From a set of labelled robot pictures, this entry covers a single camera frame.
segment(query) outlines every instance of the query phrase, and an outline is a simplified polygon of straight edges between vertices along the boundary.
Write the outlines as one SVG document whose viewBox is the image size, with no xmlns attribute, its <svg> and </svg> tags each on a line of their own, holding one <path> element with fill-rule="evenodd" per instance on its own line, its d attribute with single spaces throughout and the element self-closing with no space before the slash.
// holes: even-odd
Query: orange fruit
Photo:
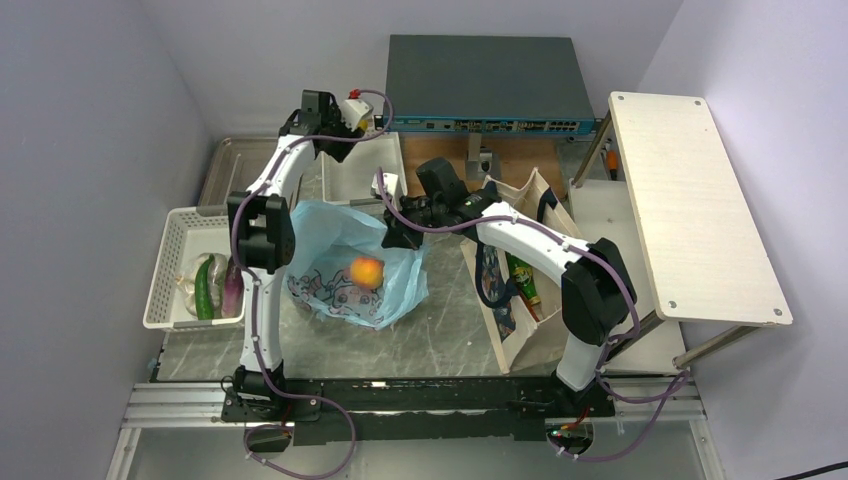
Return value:
<svg viewBox="0 0 848 480">
<path fill-rule="evenodd" d="M 383 284 L 383 262 L 376 258 L 357 257 L 350 265 L 350 279 L 360 288 L 380 288 Z"/>
</svg>

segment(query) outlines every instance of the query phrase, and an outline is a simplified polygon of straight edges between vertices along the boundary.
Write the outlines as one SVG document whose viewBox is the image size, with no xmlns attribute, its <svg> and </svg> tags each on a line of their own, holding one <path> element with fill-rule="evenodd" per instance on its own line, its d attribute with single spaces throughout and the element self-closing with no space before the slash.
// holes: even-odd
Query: clear plastic bag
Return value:
<svg viewBox="0 0 848 480">
<path fill-rule="evenodd" d="M 382 248 L 386 226 L 348 207 L 300 202 L 291 218 L 297 247 L 283 290 L 296 304 L 380 330 L 427 297 L 427 273 L 421 268 L 426 247 Z M 359 256 L 383 262 L 383 285 L 376 290 L 351 281 L 350 265 Z"/>
<path fill-rule="evenodd" d="M 177 290 L 183 297 L 183 304 L 186 310 L 193 317 L 197 317 L 197 307 L 194 300 L 194 279 L 197 278 L 197 271 L 200 266 L 209 259 L 212 255 L 215 260 L 209 265 L 209 272 L 206 279 L 209 286 L 209 299 L 212 300 L 212 307 L 215 309 L 215 318 L 221 318 L 221 299 L 224 293 L 224 277 L 227 275 L 227 256 L 220 253 L 202 253 L 191 259 L 177 273 L 175 281 Z"/>
</svg>

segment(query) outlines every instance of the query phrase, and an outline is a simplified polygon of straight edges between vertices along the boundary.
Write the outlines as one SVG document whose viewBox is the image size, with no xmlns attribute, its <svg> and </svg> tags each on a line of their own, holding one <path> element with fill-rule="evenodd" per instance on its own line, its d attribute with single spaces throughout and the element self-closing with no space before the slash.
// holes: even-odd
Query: bag handle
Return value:
<svg viewBox="0 0 848 480">
<path fill-rule="evenodd" d="M 539 223 L 544 223 L 545 219 L 545 206 L 551 207 L 551 210 L 555 209 L 559 204 L 559 201 L 554 195 L 554 191 L 551 190 L 551 187 L 548 187 L 545 190 L 545 193 L 542 194 L 541 198 L 539 198 L 539 207 L 536 209 L 536 221 Z"/>
<path fill-rule="evenodd" d="M 505 307 L 509 304 L 509 301 L 512 300 L 512 297 L 518 295 L 518 287 L 515 286 L 512 278 L 510 278 L 504 282 L 504 286 L 506 288 L 504 288 L 501 298 L 489 300 L 483 292 L 483 258 L 485 257 L 483 249 L 485 247 L 486 246 L 481 242 L 477 242 L 477 255 L 475 256 L 476 264 L 474 266 L 474 287 L 477 289 L 477 296 L 480 297 L 480 301 L 483 302 L 483 305 L 489 308 Z"/>
</svg>

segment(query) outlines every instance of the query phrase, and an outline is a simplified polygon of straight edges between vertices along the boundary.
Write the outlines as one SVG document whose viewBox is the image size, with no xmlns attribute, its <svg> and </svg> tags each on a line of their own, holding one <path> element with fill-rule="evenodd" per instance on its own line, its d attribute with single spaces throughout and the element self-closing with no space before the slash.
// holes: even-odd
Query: wall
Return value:
<svg viewBox="0 0 848 480">
<path fill-rule="evenodd" d="M 570 36 L 595 113 L 635 89 L 682 0 L 142 0 L 215 135 L 275 132 L 304 88 L 385 86 L 389 34 Z"/>
<path fill-rule="evenodd" d="M 639 86 L 706 97 L 795 317 L 696 369 L 732 479 L 848 460 L 845 18 L 841 0 L 686 0 Z"/>
<path fill-rule="evenodd" d="M 0 4 L 0 477 L 103 478 L 211 139 L 137 1 Z"/>
</svg>

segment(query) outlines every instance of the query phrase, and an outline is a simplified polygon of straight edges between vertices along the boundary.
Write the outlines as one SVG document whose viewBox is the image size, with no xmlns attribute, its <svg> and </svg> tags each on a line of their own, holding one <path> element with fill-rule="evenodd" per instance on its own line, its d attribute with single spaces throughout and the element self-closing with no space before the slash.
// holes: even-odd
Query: canvas bag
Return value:
<svg viewBox="0 0 848 480">
<path fill-rule="evenodd" d="M 574 220 L 557 201 L 538 169 L 533 169 L 530 179 L 520 189 L 487 177 L 484 188 L 493 186 L 503 201 L 523 215 L 557 232 L 580 238 Z M 464 240 L 460 248 L 478 291 L 477 300 L 501 372 L 559 360 L 568 338 L 568 329 L 562 321 L 560 285 L 534 272 L 536 293 L 541 299 L 536 314 L 539 322 L 536 322 L 525 302 L 516 295 L 517 287 L 510 280 L 503 250 L 471 240 Z"/>
</svg>

